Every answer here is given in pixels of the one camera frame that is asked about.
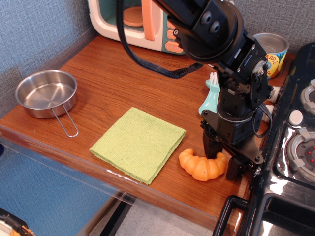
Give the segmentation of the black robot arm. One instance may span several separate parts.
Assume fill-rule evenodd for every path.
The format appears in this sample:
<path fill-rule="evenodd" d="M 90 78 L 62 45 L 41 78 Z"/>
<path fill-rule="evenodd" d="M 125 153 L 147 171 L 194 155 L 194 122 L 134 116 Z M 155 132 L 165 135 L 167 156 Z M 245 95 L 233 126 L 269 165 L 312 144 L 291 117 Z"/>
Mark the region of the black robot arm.
<path fill-rule="evenodd" d="M 231 159 L 226 178 L 245 171 L 258 174 L 264 158 L 255 144 L 272 87 L 266 52 L 244 28 L 238 9 L 226 0 L 158 0 L 175 26 L 175 37 L 185 54 L 218 73 L 220 101 L 215 111 L 205 109 L 202 127 L 208 158 L 226 150 Z"/>

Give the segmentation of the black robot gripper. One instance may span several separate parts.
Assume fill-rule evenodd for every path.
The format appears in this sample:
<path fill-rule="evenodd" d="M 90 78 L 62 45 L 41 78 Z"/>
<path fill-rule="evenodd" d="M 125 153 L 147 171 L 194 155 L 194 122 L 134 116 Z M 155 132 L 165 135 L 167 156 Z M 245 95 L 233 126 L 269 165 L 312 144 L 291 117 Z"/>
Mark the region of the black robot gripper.
<path fill-rule="evenodd" d="M 227 151 L 232 158 L 228 162 L 226 179 L 234 180 L 250 172 L 260 172 L 264 158 L 255 138 L 260 128 L 263 110 L 249 111 L 243 116 L 232 116 L 221 106 L 213 113 L 202 112 L 203 145 L 207 159 L 215 159 L 218 152 Z"/>

